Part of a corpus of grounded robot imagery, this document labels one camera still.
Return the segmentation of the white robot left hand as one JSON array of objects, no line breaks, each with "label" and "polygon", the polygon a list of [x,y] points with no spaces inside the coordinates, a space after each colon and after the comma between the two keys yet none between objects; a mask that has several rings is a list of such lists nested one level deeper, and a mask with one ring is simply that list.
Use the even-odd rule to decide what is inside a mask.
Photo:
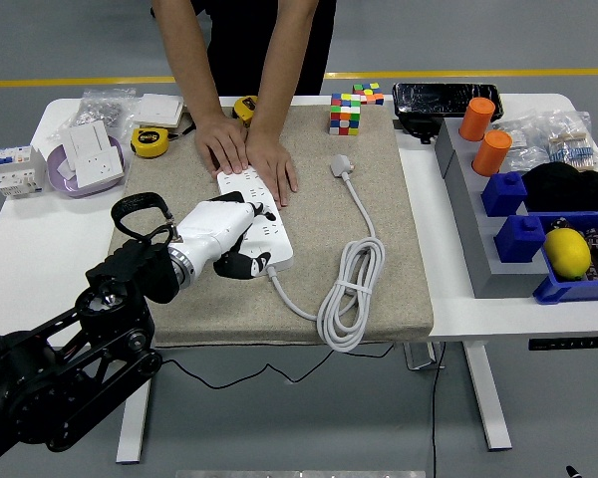
[{"label": "white robot left hand", "polygon": [[206,200],[180,222],[181,241],[168,247],[179,285],[185,289],[196,281],[210,262],[216,275],[250,280],[263,272],[271,254],[248,256],[240,252],[248,229],[258,216],[275,215],[262,203]]}]

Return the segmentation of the person's left hand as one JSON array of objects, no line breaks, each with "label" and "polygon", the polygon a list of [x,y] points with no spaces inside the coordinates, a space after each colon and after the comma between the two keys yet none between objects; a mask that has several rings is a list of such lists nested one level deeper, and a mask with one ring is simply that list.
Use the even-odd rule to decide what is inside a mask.
[{"label": "person's left hand", "polygon": [[246,155],[276,205],[287,206],[289,193],[298,190],[298,178],[291,155],[280,139],[253,129],[246,139]]}]

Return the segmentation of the person's right hand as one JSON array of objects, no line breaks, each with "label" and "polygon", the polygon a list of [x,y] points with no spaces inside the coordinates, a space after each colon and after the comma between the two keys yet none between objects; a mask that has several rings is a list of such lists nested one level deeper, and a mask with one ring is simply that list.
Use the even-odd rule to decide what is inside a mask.
[{"label": "person's right hand", "polygon": [[206,170],[213,176],[240,173],[248,167],[246,129],[222,111],[196,115],[195,146]]}]

